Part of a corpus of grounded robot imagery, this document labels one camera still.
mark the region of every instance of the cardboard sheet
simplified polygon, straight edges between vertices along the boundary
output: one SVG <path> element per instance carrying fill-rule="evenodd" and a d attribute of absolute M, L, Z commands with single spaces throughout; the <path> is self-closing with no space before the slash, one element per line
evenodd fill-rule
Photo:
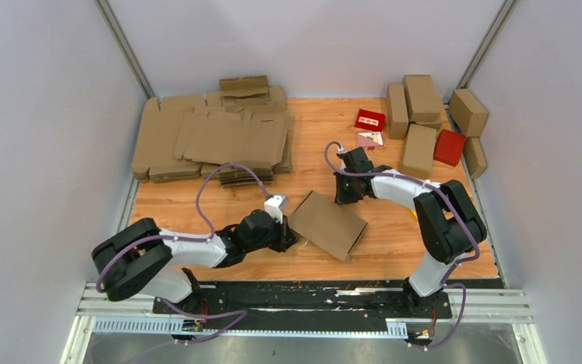
<path fill-rule="evenodd" d="M 160 174 L 199 176 L 199 163 L 178 160 L 173 152 L 184 113 L 196 106 L 206 106 L 203 95 L 166 97 L 161 107 L 157 98 L 146 102 L 133 156 L 132 169 L 137 180 L 145 181 Z"/>
<path fill-rule="evenodd" d="M 350 253 L 362 238 L 367 222 L 345 206 L 311 191 L 289 216 L 289 227 L 332 256 L 350 262 Z"/>
<path fill-rule="evenodd" d="M 428 74 L 408 74 L 402 81 L 405 85 L 405 101 L 409 121 L 433 123 L 440 116 L 438 95 L 433 80 Z"/>
<path fill-rule="evenodd" d="M 432 171 L 433 151 L 436 146 L 436 131 L 429 127 L 412 124 L 400 155 L 400 173 L 428 178 Z"/>

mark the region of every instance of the red box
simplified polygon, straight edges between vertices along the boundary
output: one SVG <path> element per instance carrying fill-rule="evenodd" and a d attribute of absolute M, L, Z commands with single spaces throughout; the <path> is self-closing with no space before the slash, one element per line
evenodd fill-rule
<path fill-rule="evenodd" d="M 464 144 L 465 135 L 443 129 L 440 131 L 440 135 L 436 141 L 433 158 L 447 165 L 456 166 L 461 161 Z"/>
<path fill-rule="evenodd" d="M 358 116 L 355 117 L 354 126 L 370 131 L 383 131 L 385 114 L 359 109 Z"/>

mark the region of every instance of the white robotic arm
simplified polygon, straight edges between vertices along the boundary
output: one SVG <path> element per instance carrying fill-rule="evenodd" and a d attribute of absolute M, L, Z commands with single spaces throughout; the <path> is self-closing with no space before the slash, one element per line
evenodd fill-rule
<path fill-rule="evenodd" d="M 336 175 L 336 203 L 354 203 L 365 196 L 388 199 L 416 211 L 425 253 L 416 271 L 403 286 L 408 294 L 408 309 L 412 313 L 427 309 L 443 288 L 443 281 L 454 264 L 466 257 L 473 248 L 461 224 L 476 242 L 485 240 L 486 228 L 481 221 L 467 191 L 457 180 L 444 184 L 422 181 L 404 176 L 388 167 L 375 168 L 363 148 L 340 151 L 344 168 Z M 461 221 L 446 218 L 448 207 L 434 193 L 435 187 L 451 202 Z"/>
<path fill-rule="evenodd" d="M 297 242 L 289 229 L 283 210 L 286 196 L 276 194 L 264 202 L 263 210 L 254 210 L 239 224 L 229 225 L 208 235 L 186 234 L 160 229 L 151 218 L 130 225 L 92 251 L 92 260 L 101 274 L 112 264 L 104 278 L 105 292 L 111 301 L 125 300 L 137 293 L 162 297 L 182 304 L 195 290 L 197 281 L 181 265 L 224 268 L 235 265 L 247 253 L 261 248 L 286 251 Z M 132 249 L 121 257 L 125 247 L 146 237 L 154 242 L 143 244 L 141 254 Z"/>

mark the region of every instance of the wooden table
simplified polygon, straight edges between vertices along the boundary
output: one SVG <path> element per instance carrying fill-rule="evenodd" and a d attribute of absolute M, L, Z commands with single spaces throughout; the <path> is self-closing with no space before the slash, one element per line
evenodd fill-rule
<path fill-rule="evenodd" d="M 324 162 L 323 151 L 331 140 L 340 141 L 346 149 L 356 147 L 353 121 L 359 108 L 386 113 L 384 99 L 289 99 L 295 119 L 292 136 L 293 173 L 278 174 L 268 185 L 271 193 L 289 197 L 286 214 L 290 215 L 309 190 L 332 199 L 335 177 Z M 449 122 L 441 103 L 445 128 Z M 368 151 L 375 165 L 398 166 L 403 140 L 390 140 L 383 132 L 386 147 Z M 337 161 L 336 149 L 331 160 Z M 460 180 L 471 193 L 468 179 L 459 164 L 456 167 L 434 161 L 431 180 Z M 204 234 L 208 226 L 197 215 L 195 197 L 202 179 L 141 184 L 133 221 L 152 217 L 158 226 L 172 231 Z M 263 209 L 263 196 L 257 186 L 224 188 L 212 181 L 202 194 L 202 211 L 216 228 L 239 223 L 253 209 Z M 352 251 L 352 261 L 333 258 L 305 239 L 286 253 L 261 249 L 250 253 L 244 261 L 229 268 L 192 267 L 199 280 L 307 280 L 307 279 L 394 279 L 408 277 L 417 267 L 425 250 L 418 223 L 410 211 L 393 202 L 365 199 L 346 206 L 369 227 Z M 486 242 L 480 245 L 480 258 L 456 269 L 456 278 L 494 278 L 498 276 Z"/>

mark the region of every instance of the metal frame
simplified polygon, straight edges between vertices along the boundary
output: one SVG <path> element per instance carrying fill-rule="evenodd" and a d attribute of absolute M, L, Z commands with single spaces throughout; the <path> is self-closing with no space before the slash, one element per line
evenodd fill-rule
<path fill-rule="evenodd" d="M 461 77 L 461 80 L 458 82 L 457 89 L 467 89 L 472 77 L 476 74 L 480 64 L 483 62 L 483 58 L 490 50 L 490 47 L 494 43 L 494 40 L 499 35 L 501 29 L 505 25 L 505 22 L 509 19 L 510 15 L 512 14 L 512 10 L 514 6 L 518 3 L 518 0 L 505 0 L 501 8 L 496 13 L 490 28 L 487 30 L 485 37 L 480 42 L 476 53 L 474 53 L 474 57 L 470 61 L 465 73 Z"/>
<path fill-rule="evenodd" d="M 102 18 L 108 25 L 108 29 L 111 31 L 112 36 L 114 37 L 115 42 L 117 42 L 117 46 L 121 51 L 121 54 L 124 55 L 126 61 L 128 62 L 128 66 L 130 70 L 133 72 L 139 87 L 141 87 L 144 95 L 146 95 L 147 99 L 155 96 L 155 92 L 153 91 L 142 66 L 139 64 L 137 57 L 135 56 L 135 52 L 130 47 L 128 43 L 128 39 L 126 39 L 126 35 L 124 35 L 124 31 L 121 29 L 121 25 L 117 18 L 114 16 L 114 12 L 108 0 L 94 0 L 95 5 L 97 5 L 97 9 L 102 15 Z"/>
<path fill-rule="evenodd" d="M 107 0 L 94 0 L 100 10 L 102 17 L 108 25 L 117 45 L 142 88 L 146 97 L 155 96 L 153 89 L 144 74 L 139 61 L 133 53 L 124 32 L 118 23 L 114 12 Z M 518 0 L 505 0 L 499 9 L 494 21 L 490 25 L 483 41 L 478 47 L 474 57 L 463 74 L 458 87 L 466 88 L 471 82 L 485 54 L 490 50 L 499 31 L 512 13 L 512 9 Z M 467 167 L 463 160 L 465 173 Z M 139 182 L 131 179 L 127 200 L 120 214 L 117 230 L 122 230 L 130 222 L 132 211 L 138 191 Z M 485 211 L 480 204 L 480 193 L 472 179 L 469 179 L 472 193 L 481 217 L 485 219 Z M 493 257 L 497 262 L 496 252 L 493 248 L 493 240 L 488 227 L 488 243 L 492 250 Z M 506 277 L 501 275 L 507 285 Z M 338 294 L 360 294 L 369 290 L 400 290 L 400 288 L 356 288 L 355 290 L 341 290 Z M 449 302 L 451 304 L 454 317 L 441 322 L 453 322 L 458 315 L 462 292 L 460 290 L 448 290 Z M 122 330 L 123 328 L 134 328 L 134 332 L 164 333 L 164 330 L 172 328 L 184 319 L 181 315 L 156 315 L 152 313 L 153 297 L 136 295 L 129 300 L 119 303 L 108 301 L 105 295 L 97 293 L 94 284 L 88 283 L 84 290 L 77 314 L 75 316 L 70 336 L 61 357 L 62 364 L 81 364 L 89 347 L 89 340 L 92 332 Z M 367 338 L 398 338 L 404 334 L 402 328 L 408 323 L 428 322 L 426 319 L 403 319 L 388 318 L 387 331 L 371 333 L 349 333 L 332 331 L 246 331 L 229 330 L 226 335 L 234 336 L 283 336 L 283 337 L 367 337 Z M 465 324 L 492 324 L 508 323 L 516 335 L 519 353 L 524 364 L 540 363 L 546 364 L 543 348 L 540 345 L 536 326 L 530 313 L 530 308 L 521 290 L 492 290 L 492 289 L 468 289 L 468 301 L 463 318 Z"/>

